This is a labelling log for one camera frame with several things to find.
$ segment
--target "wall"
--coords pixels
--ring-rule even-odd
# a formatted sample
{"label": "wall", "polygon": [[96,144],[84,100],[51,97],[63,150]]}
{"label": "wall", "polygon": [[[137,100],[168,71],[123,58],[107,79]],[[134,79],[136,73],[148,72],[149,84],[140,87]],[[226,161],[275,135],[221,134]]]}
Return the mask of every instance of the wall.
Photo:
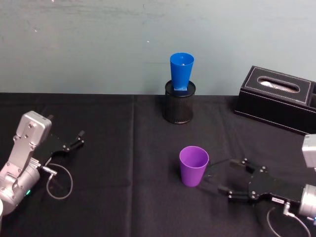
{"label": "wall", "polygon": [[0,91],[162,94],[169,56],[197,94],[238,94],[252,65],[314,80],[314,0],[1,0]]}

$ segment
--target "purple plastic cup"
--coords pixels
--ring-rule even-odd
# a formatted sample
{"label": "purple plastic cup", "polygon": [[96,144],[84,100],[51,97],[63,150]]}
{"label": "purple plastic cup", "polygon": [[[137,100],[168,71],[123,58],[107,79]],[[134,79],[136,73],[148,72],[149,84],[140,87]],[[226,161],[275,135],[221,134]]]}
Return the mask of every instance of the purple plastic cup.
{"label": "purple plastic cup", "polygon": [[189,146],[179,155],[182,183],[188,187],[197,186],[209,161],[208,153],[201,147]]}

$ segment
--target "white cable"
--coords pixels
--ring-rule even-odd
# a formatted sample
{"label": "white cable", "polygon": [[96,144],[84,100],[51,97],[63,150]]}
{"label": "white cable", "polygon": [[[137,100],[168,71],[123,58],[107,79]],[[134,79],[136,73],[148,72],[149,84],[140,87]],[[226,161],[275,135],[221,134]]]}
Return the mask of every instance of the white cable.
{"label": "white cable", "polygon": [[[271,226],[271,224],[270,224],[270,212],[273,211],[274,209],[275,209],[275,208],[272,207],[272,208],[268,211],[268,213],[267,213],[267,222],[268,222],[268,225],[269,225],[270,229],[272,230],[272,232],[273,232],[277,237],[282,237],[282,236],[280,236],[280,235],[272,228],[272,226]],[[293,214],[293,215],[289,215],[289,216],[295,218],[295,219],[304,227],[304,229],[306,230],[308,236],[311,237],[311,232],[310,232],[310,230],[307,228],[307,226],[303,223],[303,221],[301,221],[301,220],[300,220],[297,216],[295,216],[294,214]]]}
{"label": "white cable", "polygon": [[47,193],[48,193],[52,198],[54,198],[54,199],[63,200],[63,199],[65,199],[65,198],[69,197],[69,195],[70,195],[70,194],[72,193],[72,191],[73,191],[73,185],[74,185],[73,178],[72,178],[72,176],[71,176],[71,173],[70,173],[70,172],[68,171],[68,169],[66,169],[65,167],[63,167],[63,166],[61,166],[61,165],[59,165],[59,164],[54,164],[54,163],[49,163],[49,164],[64,169],[64,170],[67,172],[67,174],[69,175],[69,178],[70,178],[70,190],[69,190],[69,193],[68,193],[67,195],[63,196],[63,197],[56,197],[56,196],[54,196],[53,194],[51,194],[51,192],[49,191],[48,186],[49,186],[49,182],[50,182],[51,178],[49,178],[48,181],[47,181],[47,183],[46,183],[46,190],[47,190]]}

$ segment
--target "black tablecloth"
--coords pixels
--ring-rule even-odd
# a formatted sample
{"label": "black tablecloth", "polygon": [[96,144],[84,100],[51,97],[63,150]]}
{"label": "black tablecloth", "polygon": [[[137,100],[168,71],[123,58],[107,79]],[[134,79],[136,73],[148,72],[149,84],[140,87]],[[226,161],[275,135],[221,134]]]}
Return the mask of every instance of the black tablecloth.
{"label": "black tablecloth", "polygon": [[[185,187],[179,176],[179,152],[196,145],[211,163],[248,158],[277,178],[316,185],[301,152],[303,136],[233,114],[235,99],[196,96],[193,120],[173,125],[161,116],[161,96],[0,94],[1,167],[29,110],[54,115],[52,132],[65,140],[86,131],[85,146],[67,163],[74,179],[71,196],[50,198],[42,176],[3,218],[1,236],[273,236],[266,221],[271,203],[232,204],[217,192],[218,184],[245,189],[245,172],[224,161],[209,166],[196,188]],[[306,235],[279,210],[271,221],[284,236]]]}

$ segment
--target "black tissue box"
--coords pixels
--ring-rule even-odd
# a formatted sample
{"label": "black tissue box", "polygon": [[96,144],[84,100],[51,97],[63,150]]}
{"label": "black tissue box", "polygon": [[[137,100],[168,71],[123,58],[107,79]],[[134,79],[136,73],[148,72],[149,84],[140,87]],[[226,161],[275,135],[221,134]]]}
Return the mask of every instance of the black tissue box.
{"label": "black tissue box", "polygon": [[316,133],[316,83],[252,66],[235,113],[300,134]]}

